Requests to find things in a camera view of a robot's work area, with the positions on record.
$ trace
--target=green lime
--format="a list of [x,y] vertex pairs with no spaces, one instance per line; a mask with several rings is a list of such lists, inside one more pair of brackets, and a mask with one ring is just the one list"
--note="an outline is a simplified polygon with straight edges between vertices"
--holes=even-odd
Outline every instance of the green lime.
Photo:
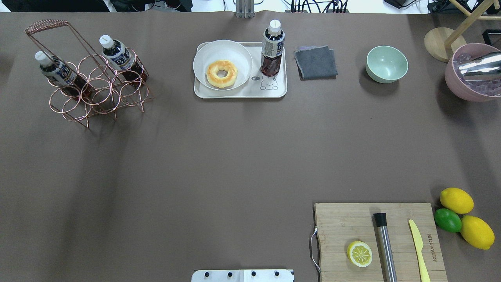
[[459,216],[449,209],[438,209],[435,211],[435,223],[438,227],[449,232],[461,231],[461,219]]

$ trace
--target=mint green bowl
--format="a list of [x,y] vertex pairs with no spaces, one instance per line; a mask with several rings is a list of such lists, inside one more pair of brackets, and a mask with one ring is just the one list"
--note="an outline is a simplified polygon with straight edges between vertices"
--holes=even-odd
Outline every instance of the mint green bowl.
[[391,83],[407,73],[409,63],[398,49],[391,46],[378,46],[372,48],[367,54],[365,69],[375,81]]

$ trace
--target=plastic knife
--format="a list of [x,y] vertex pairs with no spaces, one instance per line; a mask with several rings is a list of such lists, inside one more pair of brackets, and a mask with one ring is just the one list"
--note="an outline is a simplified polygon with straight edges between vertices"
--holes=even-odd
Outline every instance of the plastic knife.
[[414,220],[409,220],[410,231],[412,233],[412,239],[414,240],[414,246],[416,247],[417,262],[419,263],[419,276],[421,276],[421,282],[430,282],[430,276],[428,275],[428,270],[426,270],[426,265],[424,265],[423,254],[421,253],[423,249],[423,238],[421,238],[421,233],[417,229]]

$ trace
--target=cartoon bear print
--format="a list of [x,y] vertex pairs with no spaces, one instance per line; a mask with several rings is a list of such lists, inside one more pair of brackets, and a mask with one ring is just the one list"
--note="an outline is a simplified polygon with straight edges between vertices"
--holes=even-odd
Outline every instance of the cartoon bear print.
[[275,77],[267,77],[263,75],[263,80],[261,82],[261,90],[277,90],[279,85]]

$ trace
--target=black muddler tip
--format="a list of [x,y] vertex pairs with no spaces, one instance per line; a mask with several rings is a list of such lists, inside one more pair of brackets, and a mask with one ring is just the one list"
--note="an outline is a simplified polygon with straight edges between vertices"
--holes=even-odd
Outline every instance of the black muddler tip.
[[377,227],[386,226],[386,213],[385,212],[375,213],[374,219],[376,220]]

